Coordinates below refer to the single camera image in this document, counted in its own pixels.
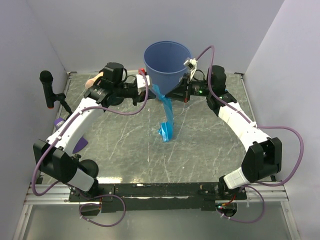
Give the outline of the blue plastic trash bin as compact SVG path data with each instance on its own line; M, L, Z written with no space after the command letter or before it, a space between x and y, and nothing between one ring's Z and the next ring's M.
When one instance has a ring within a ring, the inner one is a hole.
M191 56L187 47L174 41L155 42L144 51L146 72L162 95L168 94L178 85L187 72L184 62Z

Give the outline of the blue trash bag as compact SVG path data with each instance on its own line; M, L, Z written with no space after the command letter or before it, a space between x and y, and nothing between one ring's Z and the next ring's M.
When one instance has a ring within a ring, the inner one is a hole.
M160 123L158 133L161 135L162 141L164 143L167 143L172 140L174 135L174 114L172 101L161 94L158 85L153 84L152 90L155 93L156 97L162 102L163 109L165 112L166 121Z

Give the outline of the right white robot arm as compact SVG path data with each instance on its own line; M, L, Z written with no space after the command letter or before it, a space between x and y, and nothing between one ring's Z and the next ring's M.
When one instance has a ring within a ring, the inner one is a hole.
M241 166L221 176L217 191L223 199L230 199L239 187L255 183L280 172L282 142L271 138L244 113L236 98L226 89L227 76L222 66L212 66L205 80L193 81L185 73L179 84L165 97L187 103L191 96L205 97L208 107L235 133L245 148Z

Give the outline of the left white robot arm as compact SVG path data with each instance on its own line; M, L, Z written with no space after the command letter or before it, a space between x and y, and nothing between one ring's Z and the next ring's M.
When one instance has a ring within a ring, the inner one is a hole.
M104 112L132 116L141 112L152 93L153 82L148 73L139 69L134 82L126 82L124 66L109 62L85 84L86 92L80 104L63 125L46 140L37 140L33 145L35 169L31 189L35 196L43 196L48 190L36 189L37 173L45 173L76 189L87 201L102 198L97 175L99 167L93 160L78 160L73 150L92 123Z

